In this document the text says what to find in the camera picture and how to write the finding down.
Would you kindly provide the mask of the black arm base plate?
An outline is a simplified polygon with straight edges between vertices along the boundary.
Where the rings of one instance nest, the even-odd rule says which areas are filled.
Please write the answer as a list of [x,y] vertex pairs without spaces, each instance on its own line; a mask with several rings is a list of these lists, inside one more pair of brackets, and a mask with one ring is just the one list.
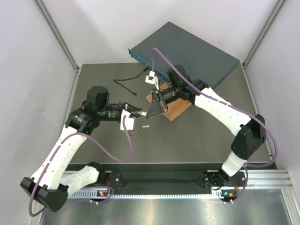
[[168,195],[236,191],[245,182],[244,172],[228,177],[220,163],[101,163],[93,185],[110,186],[116,194]]

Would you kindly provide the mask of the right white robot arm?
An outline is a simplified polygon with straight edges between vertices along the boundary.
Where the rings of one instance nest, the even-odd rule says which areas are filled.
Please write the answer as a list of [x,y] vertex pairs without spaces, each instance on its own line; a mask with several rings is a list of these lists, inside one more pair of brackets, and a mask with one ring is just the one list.
[[159,88],[155,71],[150,71],[145,78],[146,83],[155,85],[150,93],[151,104],[146,117],[150,119],[166,113],[169,103],[182,99],[223,123],[235,137],[231,144],[232,151],[218,172],[207,179],[207,185],[217,188],[231,185],[238,171],[265,142],[264,117],[258,114],[251,118],[231,108],[230,103],[216,94],[208,84],[200,79],[191,80],[183,66],[176,65],[167,73],[171,85],[164,90]]

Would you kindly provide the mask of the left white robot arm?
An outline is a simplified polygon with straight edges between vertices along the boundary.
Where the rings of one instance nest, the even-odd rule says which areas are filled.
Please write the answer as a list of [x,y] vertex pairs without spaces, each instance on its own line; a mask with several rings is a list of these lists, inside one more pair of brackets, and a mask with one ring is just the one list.
[[95,141],[90,135],[102,121],[119,123],[120,130],[130,140],[130,130],[134,129],[135,119],[141,108],[126,102],[109,103],[110,94],[106,87],[93,86],[87,92],[86,100],[80,108],[72,111],[53,149],[44,163],[30,177],[21,181],[21,188],[30,197],[29,214],[32,217],[32,204],[38,202],[53,212],[60,210],[73,193],[106,184],[105,168],[99,163],[90,162],[79,171],[63,177],[71,159],[87,140]]

